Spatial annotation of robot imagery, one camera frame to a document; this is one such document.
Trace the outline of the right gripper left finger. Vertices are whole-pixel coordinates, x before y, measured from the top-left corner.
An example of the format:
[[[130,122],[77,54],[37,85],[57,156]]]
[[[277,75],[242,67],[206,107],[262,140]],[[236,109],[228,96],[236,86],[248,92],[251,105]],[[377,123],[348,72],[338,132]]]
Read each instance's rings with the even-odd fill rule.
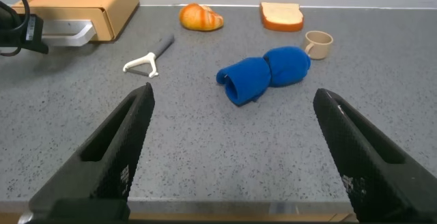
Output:
[[[150,83],[131,91],[29,201],[19,223],[123,223],[154,110]]]

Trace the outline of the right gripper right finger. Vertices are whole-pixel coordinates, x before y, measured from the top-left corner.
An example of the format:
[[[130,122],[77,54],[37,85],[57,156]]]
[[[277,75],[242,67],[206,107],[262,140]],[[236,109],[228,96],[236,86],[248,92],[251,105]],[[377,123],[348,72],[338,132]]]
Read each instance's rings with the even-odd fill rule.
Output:
[[[313,108],[359,222],[436,222],[436,177],[340,95],[318,89]]]

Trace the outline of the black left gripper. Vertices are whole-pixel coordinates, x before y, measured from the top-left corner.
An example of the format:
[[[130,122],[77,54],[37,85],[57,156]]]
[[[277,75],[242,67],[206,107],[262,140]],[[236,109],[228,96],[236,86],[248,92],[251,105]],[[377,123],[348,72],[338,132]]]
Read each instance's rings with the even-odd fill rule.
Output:
[[[24,14],[1,11],[1,30],[10,31],[19,26],[25,19]],[[15,48],[5,55],[16,55],[21,49],[47,54],[48,46],[42,41],[44,21],[35,14],[31,14],[27,26],[18,32],[1,33],[1,47]]]

